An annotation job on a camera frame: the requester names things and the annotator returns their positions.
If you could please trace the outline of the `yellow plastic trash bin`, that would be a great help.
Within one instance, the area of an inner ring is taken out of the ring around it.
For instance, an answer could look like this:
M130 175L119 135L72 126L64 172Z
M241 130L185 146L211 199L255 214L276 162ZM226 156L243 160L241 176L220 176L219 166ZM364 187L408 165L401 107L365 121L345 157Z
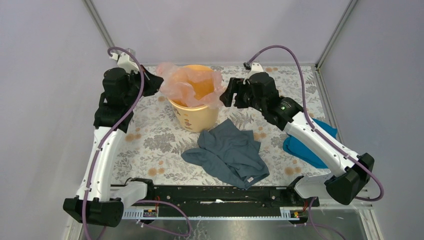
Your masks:
M206 66L203 65L187 65L187 67L195 70L206 69ZM168 101L171 103L174 114L180 122L180 125L187 131L201 132L203 130L210 129L218 119L220 108L210 108L206 105L185 107L173 102L172 100L168 99Z

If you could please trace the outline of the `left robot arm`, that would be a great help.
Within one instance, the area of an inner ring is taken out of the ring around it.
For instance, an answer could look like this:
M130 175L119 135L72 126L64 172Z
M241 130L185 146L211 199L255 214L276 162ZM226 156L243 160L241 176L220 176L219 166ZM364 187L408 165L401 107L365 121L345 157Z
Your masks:
M75 197L66 198L63 210L77 222L116 227L124 210L137 201L148 206L155 200L153 181L140 178L118 190L111 189L113 166L134 115L138 94L148 97L159 91L163 79L143 65L127 72L114 67L103 74L104 91L94 114L94 140L82 183Z

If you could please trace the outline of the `pink plastic trash bag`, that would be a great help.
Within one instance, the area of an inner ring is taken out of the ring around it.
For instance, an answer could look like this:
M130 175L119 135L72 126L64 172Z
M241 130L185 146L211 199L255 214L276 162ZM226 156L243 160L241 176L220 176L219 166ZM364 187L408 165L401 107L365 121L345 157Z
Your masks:
M177 66L170 62L159 64L155 73L163 78L159 91L174 103L189 108L207 106L217 109L223 106L220 96L224 93L220 71L208 67L205 70Z

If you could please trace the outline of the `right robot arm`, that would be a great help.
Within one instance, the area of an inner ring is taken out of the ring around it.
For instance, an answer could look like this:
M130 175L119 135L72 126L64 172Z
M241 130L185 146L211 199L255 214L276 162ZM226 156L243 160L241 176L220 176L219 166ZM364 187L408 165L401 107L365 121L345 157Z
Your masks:
M275 80L266 72L247 79L230 78L220 100L226 107L259 111L268 123L299 140L330 170L327 175L296 178L286 193L291 205L299 206L312 197L328 197L349 205L370 181L374 158L347 148L306 116L295 100L280 96Z

